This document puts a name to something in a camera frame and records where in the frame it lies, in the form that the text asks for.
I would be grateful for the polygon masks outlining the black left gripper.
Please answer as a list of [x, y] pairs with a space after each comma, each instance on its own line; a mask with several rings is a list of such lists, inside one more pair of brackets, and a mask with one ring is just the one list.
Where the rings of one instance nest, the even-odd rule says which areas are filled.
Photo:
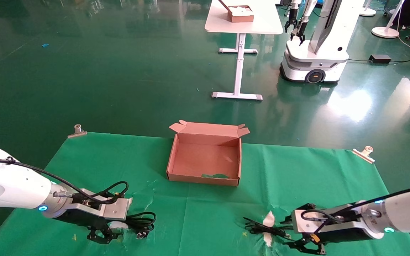
[[[127, 229], [126, 223], [107, 220], [82, 210], [58, 211], [57, 220], [89, 228], [87, 239], [98, 244], [109, 244], [111, 238], [119, 238], [123, 235], [121, 230]], [[99, 230], [102, 236], [97, 235], [96, 230]]]

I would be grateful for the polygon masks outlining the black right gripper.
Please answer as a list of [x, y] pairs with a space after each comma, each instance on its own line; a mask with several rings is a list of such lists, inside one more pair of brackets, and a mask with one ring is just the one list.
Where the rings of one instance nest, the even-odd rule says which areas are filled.
[[290, 249], [295, 249], [304, 254], [310, 255], [326, 255], [325, 245], [326, 243], [340, 243], [351, 242], [360, 240], [371, 240], [368, 234], [365, 233], [362, 228], [338, 228], [337, 226], [325, 226], [319, 233], [314, 235], [314, 243], [318, 244], [317, 249], [309, 249], [306, 244], [310, 243], [310, 240], [300, 239], [285, 242], [284, 244]]

